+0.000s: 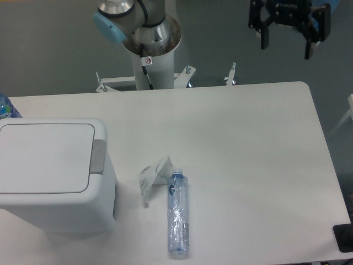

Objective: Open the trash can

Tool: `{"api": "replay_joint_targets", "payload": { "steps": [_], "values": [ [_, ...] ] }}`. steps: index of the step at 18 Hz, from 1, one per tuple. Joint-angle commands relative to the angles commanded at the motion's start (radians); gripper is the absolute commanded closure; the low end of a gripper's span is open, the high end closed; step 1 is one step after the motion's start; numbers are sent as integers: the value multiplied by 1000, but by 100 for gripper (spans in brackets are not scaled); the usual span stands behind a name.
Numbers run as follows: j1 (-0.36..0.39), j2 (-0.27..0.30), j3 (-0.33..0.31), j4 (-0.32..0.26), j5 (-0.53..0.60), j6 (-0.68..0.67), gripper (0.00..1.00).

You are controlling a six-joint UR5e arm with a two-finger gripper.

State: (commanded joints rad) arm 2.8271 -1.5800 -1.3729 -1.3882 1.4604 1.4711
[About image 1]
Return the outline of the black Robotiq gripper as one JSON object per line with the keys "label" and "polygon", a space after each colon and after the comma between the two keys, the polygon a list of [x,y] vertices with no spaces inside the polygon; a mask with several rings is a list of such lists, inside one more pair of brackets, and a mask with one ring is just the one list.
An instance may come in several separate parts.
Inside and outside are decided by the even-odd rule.
{"label": "black Robotiq gripper", "polygon": [[[269,17],[262,21],[261,9],[266,8]],[[260,34],[260,47],[269,46],[268,27],[272,23],[298,27],[306,40],[304,59],[312,56],[315,44],[323,42],[331,31],[331,4],[313,6],[312,1],[250,1],[248,27]]]}

